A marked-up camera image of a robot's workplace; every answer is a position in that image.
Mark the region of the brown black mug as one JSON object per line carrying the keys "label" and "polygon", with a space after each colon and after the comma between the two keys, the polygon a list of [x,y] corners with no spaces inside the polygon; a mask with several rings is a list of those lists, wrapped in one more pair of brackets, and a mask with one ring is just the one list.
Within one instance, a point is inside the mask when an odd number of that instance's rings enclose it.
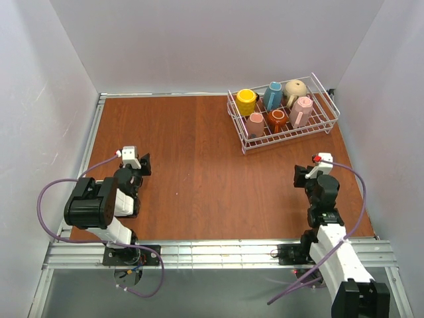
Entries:
{"label": "brown black mug", "polygon": [[274,109],[269,112],[268,126],[272,134],[277,134],[282,130],[282,127],[287,123],[288,117],[281,109]]}

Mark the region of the white mug pink handle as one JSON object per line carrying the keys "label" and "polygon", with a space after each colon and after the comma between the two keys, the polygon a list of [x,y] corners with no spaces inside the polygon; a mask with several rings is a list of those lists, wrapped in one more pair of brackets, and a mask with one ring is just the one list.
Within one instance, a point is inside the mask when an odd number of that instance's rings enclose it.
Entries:
{"label": "white mug pink handle", "polygon": [[313,101],[308,97],[299,97],[291,108],[289,120],[294,129],[304,127],[313,110]]}

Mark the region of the white mug brown dots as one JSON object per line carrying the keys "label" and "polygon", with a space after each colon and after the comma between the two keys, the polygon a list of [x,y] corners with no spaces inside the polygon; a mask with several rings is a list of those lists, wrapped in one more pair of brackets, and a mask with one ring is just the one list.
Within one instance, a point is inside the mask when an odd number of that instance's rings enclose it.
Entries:
{"label": "white mug brown dots", "polygon": [[246,131],[248,138],[260,138],[264,135],[265,120],[261,113],[253,112],[247,122]]}

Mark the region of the blue mug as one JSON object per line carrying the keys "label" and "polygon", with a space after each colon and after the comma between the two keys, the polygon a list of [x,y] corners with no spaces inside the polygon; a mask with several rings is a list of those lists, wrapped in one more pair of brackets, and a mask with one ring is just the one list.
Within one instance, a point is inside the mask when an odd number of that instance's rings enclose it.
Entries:
{"label": "blue mug", "polygon": [[276,81],[271,82],[266,88],[266,91],[264,93],[263,100],[262,100],[263,106],[266,109],[266,111],[269,113],[277,109],[282,102],[282,97],[283,97],[282,84]]}

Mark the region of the beige round mug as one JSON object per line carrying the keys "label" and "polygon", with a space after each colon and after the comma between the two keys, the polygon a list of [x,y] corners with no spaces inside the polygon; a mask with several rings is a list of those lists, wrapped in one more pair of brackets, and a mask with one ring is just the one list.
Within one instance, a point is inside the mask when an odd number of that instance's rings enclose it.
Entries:
{"label": "beige round mug", "polygon": [[287,82],[284,90],[283,97],[286,102],[286,107],[291,109],[294,103],[300,98],[307,95],[307,86],[298,79]]}

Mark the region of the yellow textured cup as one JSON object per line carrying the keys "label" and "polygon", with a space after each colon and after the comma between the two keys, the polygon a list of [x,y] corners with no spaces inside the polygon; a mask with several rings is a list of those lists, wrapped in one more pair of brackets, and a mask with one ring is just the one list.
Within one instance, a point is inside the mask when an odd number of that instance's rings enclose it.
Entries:
{"label": "yellow textured cup", "polygon": [[257,94],[251,89],[241,89],[236,94],[236,105],[241,116],[250,116],[256,107]]}

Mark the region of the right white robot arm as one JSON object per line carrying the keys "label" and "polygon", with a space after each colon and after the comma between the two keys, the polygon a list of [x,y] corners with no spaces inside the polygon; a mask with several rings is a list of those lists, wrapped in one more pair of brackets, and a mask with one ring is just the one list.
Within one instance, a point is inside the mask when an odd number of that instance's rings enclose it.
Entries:
{"label": "right white robot arm", "polygon": [[388,317],[390,291],[362,265],[346,238],[345,223],[336,208],[339,182],[329,166],[294,166],[293,185],[305,190],[311,227],[301,236],[305,253],[331,295],[332,317]]}

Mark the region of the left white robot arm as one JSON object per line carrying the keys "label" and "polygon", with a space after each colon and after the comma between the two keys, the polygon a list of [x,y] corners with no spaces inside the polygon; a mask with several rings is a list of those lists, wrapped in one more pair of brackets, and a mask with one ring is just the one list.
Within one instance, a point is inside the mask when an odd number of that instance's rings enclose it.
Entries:
{"label": "left white robot arm", "polygon": [[103,241],[105,263],[138,265],[142,252],[129,248],[137,239],[135,232],[125,227],[121,218],[136,217],[140,210],[138,191],[143,177],[152,174],[150,154],[139,157],[136,150],[125,147],[118,151],[123,163],[113,176],[97,181],[81,176],[64,208],[67,225],[86,230]]}

